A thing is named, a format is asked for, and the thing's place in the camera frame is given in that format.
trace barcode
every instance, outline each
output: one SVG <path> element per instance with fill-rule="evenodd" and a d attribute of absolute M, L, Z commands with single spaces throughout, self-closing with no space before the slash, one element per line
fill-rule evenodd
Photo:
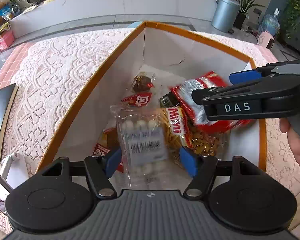
<path fill-rule="evenodd" d="M 153 152 L 160 148 L 160 141 L 148 141 L 148 142 L 138 142 L 131 144 L 132 153 L 146 153 Z"/>
<path fill-rule="evenodd" d="M 137 131 L 137 132 L 128 133 L 127 138 L 129 141 L 135 140 L 135 139 L 140 140 L 142 138 L 159 136 L 159 135 L 161 135 L 160 132 L 161 132 L 160 129 Z"/>

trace plastic packaging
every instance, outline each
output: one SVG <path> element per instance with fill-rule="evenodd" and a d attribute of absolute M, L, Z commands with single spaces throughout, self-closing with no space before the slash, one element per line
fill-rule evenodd
<path fill-rule="evenodd" d="M 126 97 L 121 100 L 122 107 L 143 107 L 147 106 L 152 99 L 153 93 L 156 94 L 154 87 L 155 75 L 149 72 L 138 73 L 126 91 Z M 106 129 L 99 136 L 93 151 L 93 156 L 105 156 L 111 151 L 121 151 L 117 135 L 117 127 L 114 119 L 110 119 Z M 117 170 L 124 172 L 123 162 Z"/>
<path fill-rule="evenodd" d="M 0 9 L 0 16 L 6 21 L 9 21 L 14 17 L 12 9 L 9 7 L 8 4 Z"/>
<path fill-rule="evenodd" d="M 92 156 L 105 156 L 113 151 L 121 151 L 116 127 L 110 127 L 109 129 L 103 130 L 102 134 L 99 136 Z M 119 163 L 117 171 L 124 171 L 122 161 Z"/>
<path fill-rule="evenodd" d="M 122 162 L 130 188 L 164 189 L 175 184 L 182 168 L 182 146 L 196 154 L 222 156 L 225 136 L 209 136 L 191 124 L 182 107 L 135 108 L 111 106 L 116 117 Z"/>
<path fill-rule="evenodd" d="M 110 110 L 117 120 L 129 187 L 152 190 L 168 187 L 168 148 L 157 111 L 122 106 L 111 106 Z"/>
<path fill-rule="evenodd" d="M 138 73 L 130 86 L 127 88 L 125 97 L 121 100 L 124 106 L 147 106 L 150 101 L 157 101 L 153 99 L 157 95 L 157 88 L 154 86 L 155 74 L 150 72 Z"/>
<path fill-rule="evenodd" d="M 274 15 L 267 14 L 262 23 L 259 25 L 258 33 L 261 34 L 265 31 L 268 31 L 272 36 L 274 36 L 280 30 L 280 24 L 276 18 L 279 14 L 279 9 L 277 8 L 274 12 Z"/>
<path fill-rule="evenodd" d="M 182 103 L 186 113 L 193 121 L 193 124 L 200 130 L 213 134 L 224 133 L 238 125 L 247 124 L 250 120 L 221 120 L 209 121 L 205 114 L 203 105 L 197 105 L 191 96 L 193 90 L 213 87 L 226 87 L 227 84 L 213 71 L 202 77 L 189 79 L 177 87 L 171 88 L 173 94 Z"/>

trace red snack bag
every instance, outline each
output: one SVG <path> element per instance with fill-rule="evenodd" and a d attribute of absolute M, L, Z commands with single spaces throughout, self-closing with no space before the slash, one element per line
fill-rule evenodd
<path fill-rule="evenodd" d="M 93 150 L 92 156 L 105 156 L 112 150 L 121 151 L 116 127 L 111 127 L 102 132 Z M 124 172 L 122 161 L 119 163 L 117 171 Z"/>
<path fill-rule="evenodd" d="M 237 127 L 238 125 L 247 124 L 250 120 L 209 121 L 203 105 L 197 105 L 193 101 L 191 93 L 196 89 L 226 86 L 228 86 L 227 83 L 225 83 L 220 76 L 213 71 L 210 71 L 202 77 L 189 79 L 170 90 L 182 103 L 187 115 L 191 118 L 196 127 L 206 133 L 222 133 Z"/>

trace clear plastic bag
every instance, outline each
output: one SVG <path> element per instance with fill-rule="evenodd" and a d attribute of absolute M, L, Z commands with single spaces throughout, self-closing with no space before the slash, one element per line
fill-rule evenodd
<path fill-rule="evenodd" d="M 125 97 L 121 100 L 124 106 L 155 106 L 158 104 L 156 100 L 157 86 L 155 84 L 155 74 L 151 72 L 139 72 L 127 88 Z"/>
<path fill-rule="evenodd" d="M 122 161 L 129 188 L 165 188 L 168 148 L 157 112 L 149 108 L 111 106 L 117 120 Z"/>
<path fill-rule="evenodd" d="M 194 127 L 182 107 L 134 108 L 111 106 L 116 117 L 122 162 L 129 188 L 160 190 L 178 188 L 177 178 L 191 178 L 180 163 L 185 146 L 196 154 L 221 158 L 224 135 L 209 136 Z"/>

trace pink lace fabric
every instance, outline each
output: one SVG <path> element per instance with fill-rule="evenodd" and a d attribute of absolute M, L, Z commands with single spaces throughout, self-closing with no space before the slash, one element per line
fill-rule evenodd
<path fill-rule="evenodd" d="M 35 43 L 11 82 L 19 86 L 9 115 L 2 157 L 19 152 L 26 157 L 32 176 L 62 118 L 82 87 L 110 53 L 133 29 L 111 29 L 71 34 Z M 199 35 L 219 41 L 253 58 L 256 66 L 276 59 L 252 43 L 208 33 Z M 300 192 L 300 168 L 290 151 L 278 119 L 266 120 L 267 170 L 294 195 Z M 11 231 L 0 213 L 0 230 Z"/>

